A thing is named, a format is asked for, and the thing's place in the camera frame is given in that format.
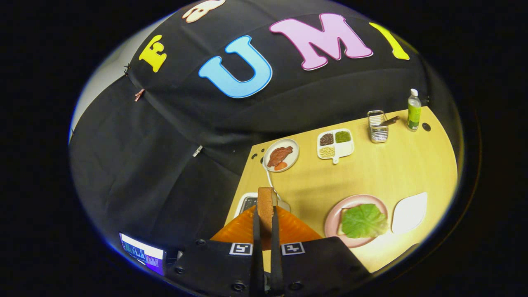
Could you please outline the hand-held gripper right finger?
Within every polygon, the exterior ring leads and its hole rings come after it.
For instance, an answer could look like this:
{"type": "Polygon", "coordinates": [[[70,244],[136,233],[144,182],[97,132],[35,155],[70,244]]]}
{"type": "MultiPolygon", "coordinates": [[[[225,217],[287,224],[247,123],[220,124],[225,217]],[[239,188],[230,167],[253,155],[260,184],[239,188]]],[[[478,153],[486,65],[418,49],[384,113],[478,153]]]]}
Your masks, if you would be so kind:
{"type": "Polygon", "coordinates": [[[338,237],[280,244],[278,207],[272,218],[270,294],[274,297],[342,297],[371,274],[338,237]]]}

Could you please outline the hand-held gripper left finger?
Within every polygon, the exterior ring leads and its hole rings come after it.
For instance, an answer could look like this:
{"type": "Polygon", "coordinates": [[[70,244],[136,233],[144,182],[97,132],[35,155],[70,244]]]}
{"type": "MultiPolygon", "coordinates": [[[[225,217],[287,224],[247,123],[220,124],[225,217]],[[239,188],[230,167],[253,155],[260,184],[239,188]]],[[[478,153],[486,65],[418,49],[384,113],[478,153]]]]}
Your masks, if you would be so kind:
{"type": "Polygon", "coordinates": [[[165,269],[178,289],[198,297],[264,297],[262,241],[257,207],[252,214],[252,243],[198,239],[165,269]]]}

